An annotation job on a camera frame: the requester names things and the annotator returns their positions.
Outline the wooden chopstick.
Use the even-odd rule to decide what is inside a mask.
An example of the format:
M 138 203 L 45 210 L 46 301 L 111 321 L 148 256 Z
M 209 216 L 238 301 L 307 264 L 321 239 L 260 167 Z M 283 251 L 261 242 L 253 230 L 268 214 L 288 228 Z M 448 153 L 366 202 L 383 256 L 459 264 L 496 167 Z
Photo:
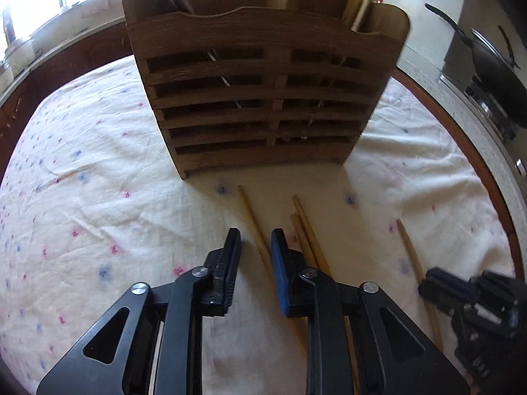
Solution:
M 315 259 L 313 250 L 311 248 L 311 245 L 309 244 L 309 240 L 307 238 L 304 226 L 302 224 L 302 221 L 297 213 L 294 213 L 291 215 L 291 222 L 293 224 L 293 227 L 296 231 L 296 237 L 298 239 L 298 242 L 300 244 L 300 248 L 302 250 L 302 253 L 305 257 L 305 262 L 309 267 L 318 269 L 318 264 Z
M 330 266 L 322 251 L 321 244 L 319 243 L 317 239 L 313 226 L 305 212 L 305 209 L 298 195 L 293 195 L 292 201 L 296 208 L 296 214 L 298 215 L 301 221 L 302 228 L 305 233 L 305 237 L 310 245 L 312 256 L 313 256 L 314 261 L 317 264 L 317 268 L 320 269 L 325 274 L 327 274 L 328 276 L 333 277 L 333 274 L 330 270 Z M 345 321 L 346 332 L 347 332 L 348 350 L 349 350 L 350 358 L 352 358 L 352 354 L 355 354 L 354 339 L 351 334 L 351 326 L 350 326 L 350 323 L 347 317 L 344 318 L 344 321 Z M 359 384 L 358 384 L 359 383 L 358 372 L 356 371 L 356 364 L 353 365 L 354 361 L 355 360 L 352 359 L 352 366 L 354 366 L 354 368 L 352 368 L 354 391 L 355 391 L 355 394 L 360 394 Z
M 414 270 L 417 284 L 420 284 L 425 278 L 425 272 L 423 270 L 423 266 L 417 256 L 416 250 L 414 248 L 414 244 L 412 243 L 412 240 L 404 227 L 403 221 L 401 219 L 397 219 L 396 223 L 398 226 L 399 235 L 401 237 L 401 240 L 404 244 L 404 248 L 408 255 L 408 259 Z M 438 320 L 436 311 L 433 308 L 433 305 L 429 304 L 428 302 L 424 302 L 424 308 L 426 310 L 426 313 L 429 319 L 430 329 L 432 333 L 432 340 L 434 344 L 436 345 L 436 347 L 441 352 L 443 352 L 444 345 L 443 345 L 442 335 L 441 335 L 441 331 L 439 327 L 439 320 Z
M 270 277 L 271 281 L 274 281 L 273 267 L 271 262 L 271 252 L 265 241 L 264 235 L 258 221 L 256 219 L 255 213 L 251 207 L 250 201 L 248 200 L 246 190 L 243 186 L 237 186 L 237 193 L 240 197 L 243 212 L 246 218 L 247 225 L 252 233 L 253 238 L 255 239 L 257 249 L 259 250 L 260 257 L 263 262 L 266 273 Z

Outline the metal chopstick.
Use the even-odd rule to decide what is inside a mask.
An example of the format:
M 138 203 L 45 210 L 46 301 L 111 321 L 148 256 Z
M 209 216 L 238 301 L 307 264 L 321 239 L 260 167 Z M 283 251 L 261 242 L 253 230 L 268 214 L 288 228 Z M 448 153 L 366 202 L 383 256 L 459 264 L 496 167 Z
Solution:
M 257 21 L 271 19 L 264 9 L 237 9 L 218 16 L 196 16 L 183 0 L 123 0 L 126 28 L 138 72 L 162 127 L 164 117 L 209 110 L 221 122 L 246 121 L 271 88 L 248 83 L 269 67 L 268 39 L 259 39 Z

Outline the floral white tablecloth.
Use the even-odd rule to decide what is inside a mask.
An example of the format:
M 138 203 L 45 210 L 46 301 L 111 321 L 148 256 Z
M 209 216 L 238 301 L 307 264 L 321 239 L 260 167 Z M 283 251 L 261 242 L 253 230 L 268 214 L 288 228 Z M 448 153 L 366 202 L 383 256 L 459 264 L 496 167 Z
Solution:
M 204 322 L 207 394 L 302 394 L 306 361 L 281 314 L 240 206 L 265 234 L 301 201 L 333 277 L 377 283 L 423 331 L 429 321 L 399 235 L 424 268 L 463 279 L 514 272 L 506 232 L 448 131 L 391 80 L 344 164 L 212 170 L 180 178 L 135 61 L 96 69 L 49 95 L 1 182 L 1 355 L 24 389 L 133 283 L 169 283 L 241 231 L 226 317 Z

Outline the gas stove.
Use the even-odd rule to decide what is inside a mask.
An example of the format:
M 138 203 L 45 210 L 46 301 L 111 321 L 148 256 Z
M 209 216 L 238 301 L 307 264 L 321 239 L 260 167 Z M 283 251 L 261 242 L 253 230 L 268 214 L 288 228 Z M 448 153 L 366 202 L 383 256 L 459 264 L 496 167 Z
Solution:
M 512 121 L 482 82 L 473 76 L 462 88 L 453 79 L 441 74 L 439 81 L 460 98 L 484 124 L 513 165 L 521 181 L 526 180 L 526 129 Z

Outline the black wok pan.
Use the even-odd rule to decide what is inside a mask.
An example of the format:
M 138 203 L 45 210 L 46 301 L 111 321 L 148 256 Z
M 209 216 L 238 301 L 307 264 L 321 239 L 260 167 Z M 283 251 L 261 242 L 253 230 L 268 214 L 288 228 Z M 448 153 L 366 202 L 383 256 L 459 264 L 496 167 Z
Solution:
M 516 63 L 507 33 L 498 27 L 506 41 L 510 60 L 504 58 L 479 31 L 472 30 L 472 36 L 469 37 L 439 8 L 428 3 L 424 7 L 445 20 L 459 39 L 471 49 L 473 66 L 484 88 L 496 99 L 512 122 L 526 128 L 526 86 L 513 70 Z

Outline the wooden utensil holder box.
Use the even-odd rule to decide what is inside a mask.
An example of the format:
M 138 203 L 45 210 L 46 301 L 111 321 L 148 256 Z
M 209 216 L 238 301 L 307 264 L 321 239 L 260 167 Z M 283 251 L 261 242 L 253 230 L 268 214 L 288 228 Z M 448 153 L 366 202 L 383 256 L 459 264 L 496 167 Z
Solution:
M 360 30 L 341 20 L 347 0 L 183 0 L 196 16 L 266 9 L 258 38 L 269 67 L 252 75 L 277 92 L 246 121 L 221 122 L 209 110 L 165 112 L 157 126 L 180 176 L 200 170 L 290 161 L 343 163 L 355 147 L 397 65 L 410 30 L 395 5 L 371 4 Z

